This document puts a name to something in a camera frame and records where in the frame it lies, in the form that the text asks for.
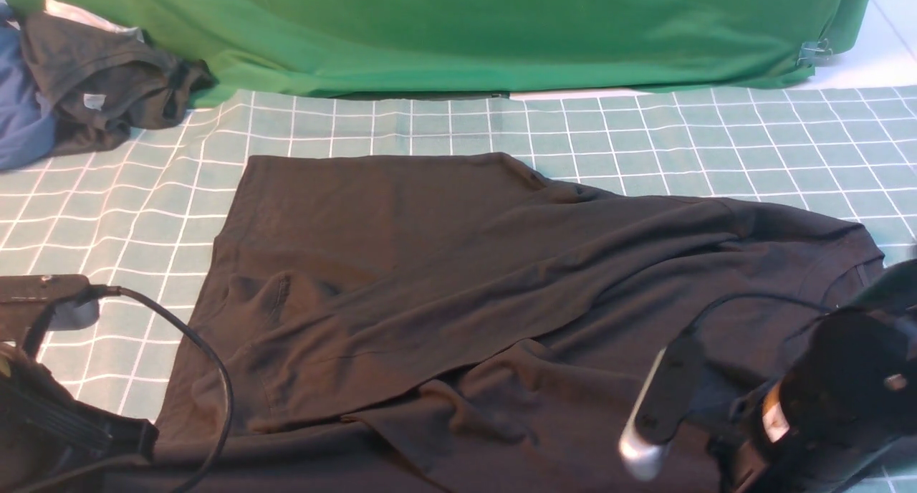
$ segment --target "wrinkled fabric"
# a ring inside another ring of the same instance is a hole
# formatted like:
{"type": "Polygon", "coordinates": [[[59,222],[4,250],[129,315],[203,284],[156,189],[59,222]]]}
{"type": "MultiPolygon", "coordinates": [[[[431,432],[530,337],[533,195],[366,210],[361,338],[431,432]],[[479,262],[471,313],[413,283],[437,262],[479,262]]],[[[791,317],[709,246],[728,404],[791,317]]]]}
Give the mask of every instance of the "wrinkled fabric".
{"type": "Polygon", "coordinates": [[[29,15],[22,36],[26,63],[59,118],[54,156],[115,149],[131,128],[178,126],[193,92],[215,84],[202,62],[46,13],[29,15]]]}
{"type": "MultiPolygon", "coordinates": [[[[718,297],[826,305],[881,272],[864,226],[789,206],[625,197],[501,153],[249,159],[191,326],[225,360],[236,418],[203,491],[715,491],[679,432],[635,482],[617,440],[656,353],[718,297]]],[[[704,324],[711,357],[780,366],[804,308],[743,300],[704,324]]],[[[223,411],[181,343],[157,464],[111,490],[174,486],[223,411]]]]}
{"type": "Polygon", "coordinates": [[[52,109],[22,58],[11,19],[13,11],[0,4],[0,171],[33,163],[54,147],[52,109]]]}

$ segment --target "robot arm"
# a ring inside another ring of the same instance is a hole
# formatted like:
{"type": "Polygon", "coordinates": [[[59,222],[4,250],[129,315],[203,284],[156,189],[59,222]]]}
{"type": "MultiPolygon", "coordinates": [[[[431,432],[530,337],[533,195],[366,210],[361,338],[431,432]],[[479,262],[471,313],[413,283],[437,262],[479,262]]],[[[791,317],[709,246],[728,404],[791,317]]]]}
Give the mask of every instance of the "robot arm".
{"type": "Polygon", "coordinates": [[[699,381],[708,380],[697,371],[704,350],[672,366],[672,350],[683,355],[693,330],[677,337],[656,360],[619,441],[633,476],[654,479],[681,422],[711,435],[708,451],[731,493],[831,493],[917,434],[917,260],[888,268],[816,321],[809,348],[782,378],[757,386],[731,380],[736,401],[721,420],[726,431],[691,410],[699,381]]]}

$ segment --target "screw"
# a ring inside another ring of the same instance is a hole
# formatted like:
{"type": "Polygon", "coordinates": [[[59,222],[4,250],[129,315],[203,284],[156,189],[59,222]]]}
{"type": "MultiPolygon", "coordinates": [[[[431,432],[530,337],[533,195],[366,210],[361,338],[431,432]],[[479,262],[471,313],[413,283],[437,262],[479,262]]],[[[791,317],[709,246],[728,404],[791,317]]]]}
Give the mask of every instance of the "screw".
{"type": "Polygon", "coordinates": [[[885,387],[891,391],[901,391],[901,389],[907,388],[907,386],[908,379],[904,378],[904,375],[901,375],[901,373],[895,373],[895,375],[885,378],[885,387]]]}

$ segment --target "grid pattern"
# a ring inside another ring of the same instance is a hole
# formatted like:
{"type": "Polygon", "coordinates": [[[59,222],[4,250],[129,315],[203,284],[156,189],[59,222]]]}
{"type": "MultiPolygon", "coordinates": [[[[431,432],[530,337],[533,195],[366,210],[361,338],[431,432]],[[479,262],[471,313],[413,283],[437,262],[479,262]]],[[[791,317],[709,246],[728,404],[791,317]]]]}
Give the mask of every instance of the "grid pattern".
{"type": "MultiPolygon", "coordinates": [[[[110,153],[0,176],[0,274],[87,274],[187,320],[249,156],[495,150],[629,196],[730,196],[859,221],[889,264],[917,232],[917,86],[441,102],[240,92],[110,153]]],[[[95,326],[50,334],[40,357],[82,401],[156,418],[179,340],[145,308],[105,300],[95,326]]],[[[917,467],[893,476],[856,491],[917,490],[917,467]]]]}

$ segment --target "blue shirt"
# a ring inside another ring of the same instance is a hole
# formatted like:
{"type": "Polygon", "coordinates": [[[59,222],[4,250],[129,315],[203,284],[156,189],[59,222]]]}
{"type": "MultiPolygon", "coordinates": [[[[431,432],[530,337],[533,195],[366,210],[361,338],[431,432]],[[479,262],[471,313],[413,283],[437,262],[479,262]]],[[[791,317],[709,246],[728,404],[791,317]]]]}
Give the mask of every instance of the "blue shirt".
{"type": "Polygon", "coordinates": [[[19,49],[13,12],[0,4],[0,171],[16,169],[54,148],[52,108],[39,95],[19,49]]]}

